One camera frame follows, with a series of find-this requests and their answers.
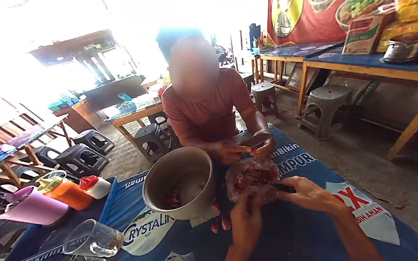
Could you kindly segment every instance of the aluminum pot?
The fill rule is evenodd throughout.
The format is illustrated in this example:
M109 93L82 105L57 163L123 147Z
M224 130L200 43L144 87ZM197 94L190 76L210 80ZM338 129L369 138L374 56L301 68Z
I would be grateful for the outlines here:
M385 62L418 60L418 32L398 35L390 39L383 56Z
M172 209L165 201L175 189L182 206ZM189 220L210 208L215 190L209 155L201 149L185 147L167 153L151 167L143 184L142 197L153 211Z

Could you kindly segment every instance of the red cap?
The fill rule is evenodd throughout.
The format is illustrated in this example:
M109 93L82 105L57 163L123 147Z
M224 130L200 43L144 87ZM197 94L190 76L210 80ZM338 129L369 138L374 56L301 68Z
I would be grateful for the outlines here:
M83 178L80 179L80 188L83 189L83 190L89 190L98 181L99 181L99 178L97 176L94 176L94 175L91 175L89 177L83 177Z

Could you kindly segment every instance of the noodle box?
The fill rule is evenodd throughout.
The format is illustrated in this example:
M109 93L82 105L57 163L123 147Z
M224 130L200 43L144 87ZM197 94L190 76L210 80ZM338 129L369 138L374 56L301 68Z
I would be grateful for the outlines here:
M394 9L379 11L357 18L349 25L342 54L374 53L383 28L395 19Z

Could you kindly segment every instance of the plastic bag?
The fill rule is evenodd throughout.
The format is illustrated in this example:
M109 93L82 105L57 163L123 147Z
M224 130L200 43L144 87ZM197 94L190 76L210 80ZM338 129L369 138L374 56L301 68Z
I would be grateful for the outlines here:
M394 22L390 24L389 26L385 27L382 32L382 36L377 47L377 52L386 52L391 38L398 35L415 32L418 32L418 21L410 23Z
M410 22L418 20L418 0L396 0L398 20Z
M225 175L229 199L237 202L246 190L256 191L262 204L278 198L277 189L268 185L280 182L277 164L269 159L247 158L230 166Z

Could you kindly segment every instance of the hand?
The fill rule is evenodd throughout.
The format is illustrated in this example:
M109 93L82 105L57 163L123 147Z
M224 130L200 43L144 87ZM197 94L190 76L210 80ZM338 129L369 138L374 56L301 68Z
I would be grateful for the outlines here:
M255 192L243 193L230 212L233 250L249 257L262 228L261 198Z
M254 133L254 136L259 133L269 133L269 132L267 130L260 130ZM274 151L274 148L275 148L275 140L274 138L270 138L264 142L264 145L262 145L262 147L257 148L257 149L253 148L250 154L251 156L256 157L256 158L266 158L267 156L270 155L270 153L272 153L272 151Z
M213 143L213 150L212 156L225 165L239 161L241 152L251 152L250 147L240 146L239 143L231 140L222 140Z
M282 179L281 183L294 187L296 190L296 193L279 191L278 198L282 200L291 201L309 210L323 211L332 215L347 209L347 206L332 194L305 177L287 177Z

